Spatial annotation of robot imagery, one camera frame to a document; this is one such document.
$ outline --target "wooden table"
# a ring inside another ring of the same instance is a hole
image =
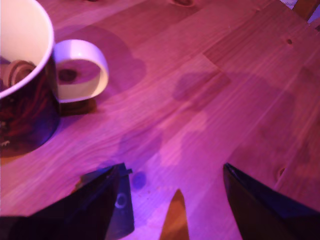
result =
[[[320,0],[298,0],[292,10],[308,21],[319,4]]]
[[[124,162],[125,239],[241,239],[222,166],[320,211],[320,35],[278,0],[39,0],[56,41],[90,41],[110,68],[89,114],[2,159],[1,213],[29,215],[79,177]]]

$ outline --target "mug handle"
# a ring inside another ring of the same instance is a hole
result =
[[[100,68],[100,74],[89,81],[70,85],[58,84],[57,94],[60,103],[93,98],[100,94],[108,84],[107,61],[101,50],[91,42],[79,39],[61,41],[54,46],[54,60],[56,64],[69,60],[87,60]]]

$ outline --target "mug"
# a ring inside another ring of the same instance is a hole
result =
[[[55,44],[52,22],[36,0],[1,0],[1,57],[24,60],[35,69],[0,92],[0,156],[14,157],[44,144],[60,121],[60,104],[93,98],[107,86],[109,70],[92,43],[71,39]],[[93,79],[58,84],[56,64],[86,60],[100,68]]]

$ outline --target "mug rim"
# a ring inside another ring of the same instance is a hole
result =
[[[54,27],[52,25],[50,17],[47,14],[46,10],[41,6],[41,4],[39,2],[37,2],[36,0],[30,0],[30,1],[40,11],[40,13],[42,14],[42,16],[48,26],[48,30],[49,30],[48,47],[44,53],[44,56],[42,57],[41,61],[39,62],[39,64],[35,67],[35,69],[29,75],[27,75],[24,79],[22,79],[21,81],[19,81],[16,84],[14,84],[13,86],[9,87],[8,89],[0,92],[0,100],[2,98],[5,98],[5,97],[11,95],[12,93],[16,92],[17,90],[21,89],[23,86],[28,84],[32,79],[34,79],[41,72],[41,70],[45,67],[47,61],[49,60],[49,58],[53,52],[55,36],[54,36]]]

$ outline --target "black object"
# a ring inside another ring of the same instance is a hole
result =
[[[0,240],[104,240],[124,170],[122,163],[86,174],[81,188],[31,216],[1,216]]]
[[[225,190],[244,240],[319,240],[320,213],[286,197],[229,163]]]
[[[79,189],[83,185],[89,183],[94,178],[107,171],[107,168],[98,169],[97,171],[87,173],[81,177],[81,182],[77,184],[76,188]],[[126,169],[124,163],[119,165],[119,188],[115,201],[115,208],[111,222],[106,233],[105,240],[115,240],[123,238],[135,230],[134,211],[131,200],[129,174],[132,173],[131,169]]]

